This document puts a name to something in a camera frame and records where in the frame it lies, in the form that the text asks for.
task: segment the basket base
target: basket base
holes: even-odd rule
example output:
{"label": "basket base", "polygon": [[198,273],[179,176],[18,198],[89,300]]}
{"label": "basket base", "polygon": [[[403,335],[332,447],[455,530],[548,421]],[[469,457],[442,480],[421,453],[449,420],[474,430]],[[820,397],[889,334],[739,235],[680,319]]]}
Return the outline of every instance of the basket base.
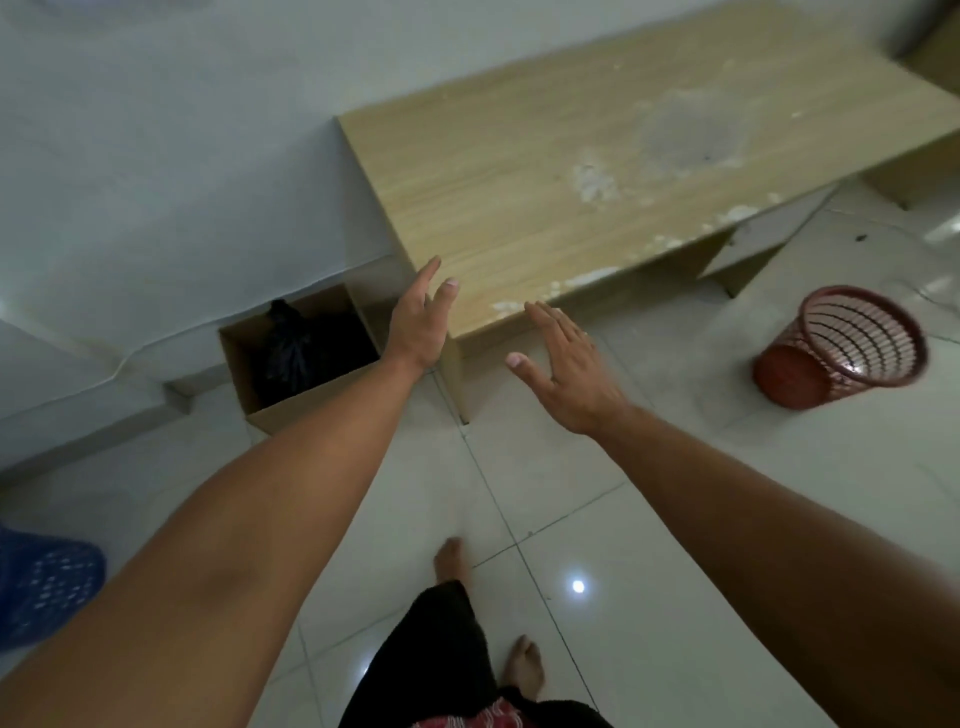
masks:
{"label": "basket base", "polygon": [[832,381],[811,354],[784,345],[770,347],[754,362],[754,383],[767,399],[787,409],[812,409],[829,401]]}

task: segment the pant leg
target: pant leg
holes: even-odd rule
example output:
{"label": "pant leg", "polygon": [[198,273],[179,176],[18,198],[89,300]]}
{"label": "pant leg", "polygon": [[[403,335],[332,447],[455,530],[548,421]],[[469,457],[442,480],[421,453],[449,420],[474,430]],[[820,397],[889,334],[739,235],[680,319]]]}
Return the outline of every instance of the pant leg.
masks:
{"label": "pant leg", "polygon": [[537,728],[612,728],[589,705],[576,700],[544,700],[535,703],[523,697],[514,687],[501,688],[500,694],[529,717]]}
{"label": "pant leg", "polygon": [[497,698],[487,639],[467,590],[426,590],[377,651],[340,728],[410,728],[436,716],[475,716]]}

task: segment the cardboard box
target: cardboard box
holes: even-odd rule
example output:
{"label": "cardboard box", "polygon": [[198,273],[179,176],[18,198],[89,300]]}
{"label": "cardboard box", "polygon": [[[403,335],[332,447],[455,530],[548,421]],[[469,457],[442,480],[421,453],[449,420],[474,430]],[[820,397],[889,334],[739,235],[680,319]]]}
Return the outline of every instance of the cardboard box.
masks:
{"label": "cardboard box", "polygon": [[[287,303],[307,319],[313,319],[325,313],[354,311],[347,289],[343,285],[327,288]],[[233,381],[237,399],[240,400],[240,406],[247,416],[247,422],[268,435],[280,432],[294,420],[342,392],[376,362],[376,359],[373,359],[370,364],[360,369],[339,376],[295,397],[264,407],[253,386],[253,362],[257,354],[263,351],[267,334],[273,327],[274,323],[266,313],[263,313],[220,329],[220,344],[224,349],[230,378]],[[331,351],[338,351],[338,342],[326,343]]]}

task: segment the bare foot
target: bare foot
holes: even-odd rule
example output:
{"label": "bare foot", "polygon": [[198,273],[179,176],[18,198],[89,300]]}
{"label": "bare foot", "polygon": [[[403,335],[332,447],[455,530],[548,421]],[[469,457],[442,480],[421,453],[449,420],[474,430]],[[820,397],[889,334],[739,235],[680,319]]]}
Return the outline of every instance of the bare foot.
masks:
{"label": "bare foot", "polygon": [[444,541],[444,545],[433,557],[433,571],[437,574],[437,583],[459,581],[465,588],[470,588],[470,566],[464,556],[464,540],[452,537]]}
{"label": "bare foot", "polygon": [[527,700],[537,702],[545,682],[546,673],[543,671],[540,648],[529,637],[523,635],[510,650],[510,657],[507,658],[507,666],[503,668],[500,685],[513,686]]}

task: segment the wooden furniture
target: wooden furniture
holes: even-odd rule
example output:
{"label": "wooden furniture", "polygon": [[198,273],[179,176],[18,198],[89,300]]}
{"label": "wooden furniture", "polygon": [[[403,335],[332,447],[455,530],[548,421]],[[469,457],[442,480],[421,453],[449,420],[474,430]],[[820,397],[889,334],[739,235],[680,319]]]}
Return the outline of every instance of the wooden furniture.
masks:
{"label": "wooden furniture", "polygon": [[[940,88],[960,96],[960,8],[954,10],[904,64]],[[957,172],[960,172],[960,133],[878,167],[864,175],[864,182],[907,209]]]}
{"label": "wooden furniture", "polygon": [[439,254],[461,282],[441,371],[466,421],[461,360],[524,301],[722,248],[714,236],[738,223],[960,129],[960,102],[792,8],[745,0],[340,123],[400,259]]}

